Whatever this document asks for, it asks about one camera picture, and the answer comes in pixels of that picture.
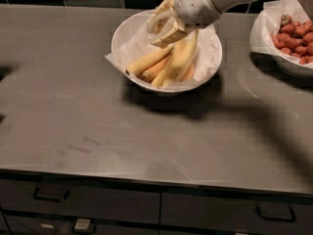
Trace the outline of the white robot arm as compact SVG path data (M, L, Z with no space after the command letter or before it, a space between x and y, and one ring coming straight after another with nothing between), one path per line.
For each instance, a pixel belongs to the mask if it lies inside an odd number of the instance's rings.
M189 33L218 21L230 9L258 0L163 0L147 21L152 44L166 47ZM297 0L306 15L313 16L313 0Z

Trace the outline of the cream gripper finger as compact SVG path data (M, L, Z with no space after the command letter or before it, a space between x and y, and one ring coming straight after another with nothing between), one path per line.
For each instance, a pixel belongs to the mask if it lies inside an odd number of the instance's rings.
M152 40L151 43L159 48L165 48L168 45L175 43L185 38L188 33L178 22L169 20Z
M163 0L146 23L146 30L152 34L169 34L175 28L175 0Z

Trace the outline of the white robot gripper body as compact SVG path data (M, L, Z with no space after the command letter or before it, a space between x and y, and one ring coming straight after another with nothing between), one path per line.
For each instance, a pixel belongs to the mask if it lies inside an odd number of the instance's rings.
M174 0L174 11L186 32L207 28L221 17L212 0Z

